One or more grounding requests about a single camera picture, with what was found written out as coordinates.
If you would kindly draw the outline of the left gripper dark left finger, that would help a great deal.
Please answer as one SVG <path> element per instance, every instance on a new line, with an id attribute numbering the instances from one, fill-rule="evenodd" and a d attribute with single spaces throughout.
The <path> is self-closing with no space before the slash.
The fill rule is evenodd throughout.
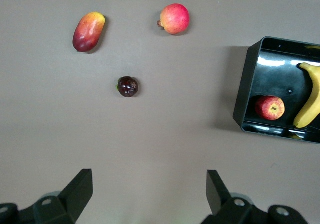
<path id="1" fill-rule="evenodd" d="M 0 224 L 76 224 L 92 195 L 92 169 L 82 169 L 61 192 L 46 194 L 25 209 L 0 203 Z"/>

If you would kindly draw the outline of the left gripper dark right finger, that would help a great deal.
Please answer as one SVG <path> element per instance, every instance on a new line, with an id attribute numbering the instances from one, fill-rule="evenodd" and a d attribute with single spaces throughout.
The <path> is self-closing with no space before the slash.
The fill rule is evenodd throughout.
<path id="1" fill-rule="evenodd" d="M 247 198 L 232 196 L 217 170 L 207 170 L 206 196 L 212 214 L 201 224 L 309 224 L 292 207 L 272 205 L 265 212 Z"/>

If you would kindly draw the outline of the red yellow apple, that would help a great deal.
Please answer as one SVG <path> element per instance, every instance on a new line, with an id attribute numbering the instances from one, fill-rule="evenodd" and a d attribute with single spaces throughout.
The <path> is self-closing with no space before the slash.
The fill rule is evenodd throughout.
<path id="1" fill-rule="evenodd" d="M 263 119 L 277 120 L 286 111 L 284 101 L 277 96 L 261 96 L 254 105 L 255 112 Z"/>

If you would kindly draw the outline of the black plastic box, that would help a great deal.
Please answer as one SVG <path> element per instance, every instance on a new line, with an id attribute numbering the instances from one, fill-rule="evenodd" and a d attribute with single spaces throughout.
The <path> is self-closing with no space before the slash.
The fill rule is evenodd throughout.
<path id="1" fill-rule="evenodd" d="M 320 44 L 266 36 L 247 50 L 233 119 L 246 132 L 297 139 L 320 144 L 320 114 L 306 127 L 293 126 L 295 116 L 312 92 L 312 80 L 299 67 L 307 62 L 320 66 Z M 261 96 L 276 96 L 285 113 L 267 120 L 255 111 Z"/>

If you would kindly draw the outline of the yellow banana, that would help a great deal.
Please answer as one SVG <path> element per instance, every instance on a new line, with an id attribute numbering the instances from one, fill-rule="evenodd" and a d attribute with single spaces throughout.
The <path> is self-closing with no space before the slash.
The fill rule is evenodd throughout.
<path id="1" fill-rule="evenodd" d="M 313 87 L 307 102 L 293 121 L 293 125 L 298 129 L 308 126 L 320 114 L 320 66 L 304 62 L 299 67 L 307 71 Z"/>

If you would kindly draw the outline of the dark plum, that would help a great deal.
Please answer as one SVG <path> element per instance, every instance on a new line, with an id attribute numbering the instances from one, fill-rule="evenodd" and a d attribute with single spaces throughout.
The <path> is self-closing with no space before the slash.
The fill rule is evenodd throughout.
<path id="1" fill-rule="evenodd" d="M 118 80 L 116 89 L 123 97 L 133 97 L 139 91 L 139 83 L 131 76 L 124 76 Z"/>

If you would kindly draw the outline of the red yellow mango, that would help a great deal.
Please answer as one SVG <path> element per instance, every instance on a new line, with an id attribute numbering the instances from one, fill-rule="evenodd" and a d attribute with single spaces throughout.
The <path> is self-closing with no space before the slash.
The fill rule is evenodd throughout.
<path id="1" fill-rule="evenodd" d="M 106 18 L 99 12 L 90 12 L 79 21 L 73 35 L 73 47 L 78 52 L 94 49 L 102 34 Z"/>

